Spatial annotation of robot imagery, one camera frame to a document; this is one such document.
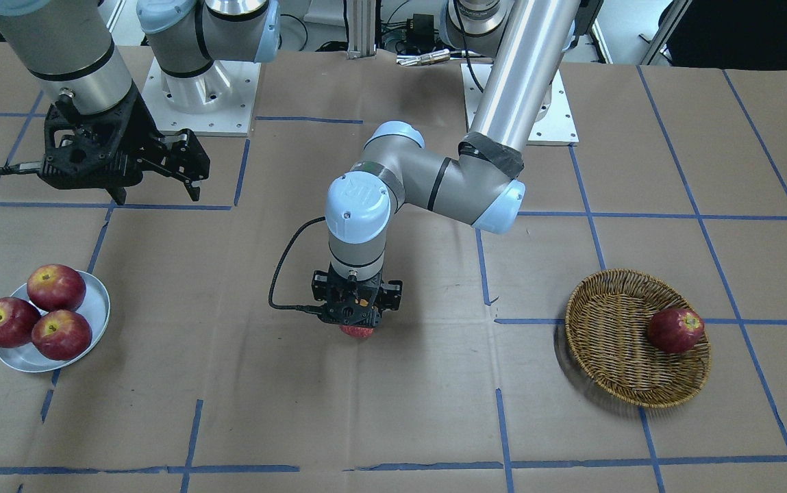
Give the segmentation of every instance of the metal post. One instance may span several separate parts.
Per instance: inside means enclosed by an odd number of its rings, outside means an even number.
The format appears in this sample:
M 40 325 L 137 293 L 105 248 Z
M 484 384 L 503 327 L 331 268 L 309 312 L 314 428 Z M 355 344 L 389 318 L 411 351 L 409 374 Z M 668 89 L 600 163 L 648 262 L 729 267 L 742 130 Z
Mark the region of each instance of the metal post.
M 578 7 L 579 0 L 516 1 L 469 131 L 524 149 Z
M 375 56 L 375 4 L 377 0 L 345 0 L 347 58 Z
M 652 65 L 655 62 L 655 59 L 662 52 L 662 48 L 668 42 L 670 35 L 673 34 L 673 30 L 676 29 L 676 25 L 679 25 L 679 21 L 685 15 L 685 10 L 688 9 L 689 5 L 691 5 L 691 0 L 675 0 L 670 6 L 668 15 L 664 17 L 658 32 L 652 38 L 652 42 L 649 43 L 649 49 L 643 56 L 643 59 L 640 60 L 640 65 Z

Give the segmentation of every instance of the woven basket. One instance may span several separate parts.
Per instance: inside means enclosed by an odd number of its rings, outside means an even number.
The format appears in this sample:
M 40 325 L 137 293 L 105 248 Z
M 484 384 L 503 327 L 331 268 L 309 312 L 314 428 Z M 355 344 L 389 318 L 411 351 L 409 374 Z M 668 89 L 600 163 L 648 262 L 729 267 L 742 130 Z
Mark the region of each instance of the woven basket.
M 710 375 L 707 335 L 671 355 L 647 339 L 662 309 L 692 309 L 672 287 L 635 270 L 609 269 L 582 280 L 566 303 L 566 344 L 588 377 L 613 396 L 649 408 L 681 405 Z

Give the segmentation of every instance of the wicker basket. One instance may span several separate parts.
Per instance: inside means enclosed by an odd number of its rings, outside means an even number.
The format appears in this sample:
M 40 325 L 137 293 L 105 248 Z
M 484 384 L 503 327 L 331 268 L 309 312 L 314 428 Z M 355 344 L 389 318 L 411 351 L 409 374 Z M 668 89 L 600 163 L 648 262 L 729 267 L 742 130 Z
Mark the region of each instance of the wicker basket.
M 628 269 L 596 272 L 566 303 L 566 344 L 588 377 L 613 396 L 648 408 L 681 405 L 710 375 L 706 333 L 693 349 L 670 355 L 649 343 L 654 313 L 691 306 L 672 287 Z

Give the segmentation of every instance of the white mounting plate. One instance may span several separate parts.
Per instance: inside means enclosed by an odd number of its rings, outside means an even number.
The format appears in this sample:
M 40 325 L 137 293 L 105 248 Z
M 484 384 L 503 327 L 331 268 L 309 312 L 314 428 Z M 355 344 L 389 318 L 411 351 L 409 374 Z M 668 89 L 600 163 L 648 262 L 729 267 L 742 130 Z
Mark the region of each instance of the white mounting plate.
M 261 64 L 228 61 L 221 63 L 232 78 L 236 102 L 215 112 L 192 114 L 175 110 L 168 103 L 168 97 L 162 90 L 162 69 L 153 59 L 142 95 L 149 114 L 155 120 L 155 126 L 159 127 L 162 134 L 172 135 L 181 128 L 190 128 L 199 136 L 247 137 L 253 118 L 253 102 L 256 100 Z
M 472 64 L 475 78 L 478 78 L 483 87 L 487 85 L 490 68 L 491 65 L 486 63 Z M 478 110 L 482 94 L 475 87 L 475 82 L 472 80 L 472 75 L 469 75 L 469 67 L 466 63 L 461 65 L 461 72 L 463 74 L 463 94 L 466 97 L 466 122 L 469 127 L 472 126 L 472 118 Z M 558 71 L 555 72 L 555 78 L 552 80 L 552 102 L 549 104 L 549 110 L 541 121 L 534 124 L 527 144 L 529 146 L 569 146 L 578 142 L 579 132 L 575 131 L 573 113 L 569 110 L 563 79 L 560 78 L 560 71 Z

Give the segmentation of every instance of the beige table surface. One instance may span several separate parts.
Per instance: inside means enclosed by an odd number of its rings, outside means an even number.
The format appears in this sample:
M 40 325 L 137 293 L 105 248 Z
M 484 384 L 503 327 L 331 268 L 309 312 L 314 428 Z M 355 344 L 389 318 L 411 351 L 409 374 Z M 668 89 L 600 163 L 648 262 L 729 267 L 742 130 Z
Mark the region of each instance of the beige table surface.
M 152 53 L 122 48 L 139 86 Z M 503 236 L 403 208 L 374 336 L 268 308 L 281 250 L 384 121 L 453 155 L 459 66 L 287 53 L 249 138 L 202 138 L 201 201 L 147 174 L 98 190 L 0 178 L 0 296 L 45 263 L 95 274 L 112 313 L 81 361 L 0 362 L 0 491 L 787 491 L 787 73 L 567 64 L 576 147 L 529 147 Z M 0 165 L 42 155 L 48 101 L 0 44 Z M 325 230 L 278 303 L 311 303 Z M 635 268 L 708 323 L 703 391 L 665 412 L 601 405 L 553 335 L 571 291 Z

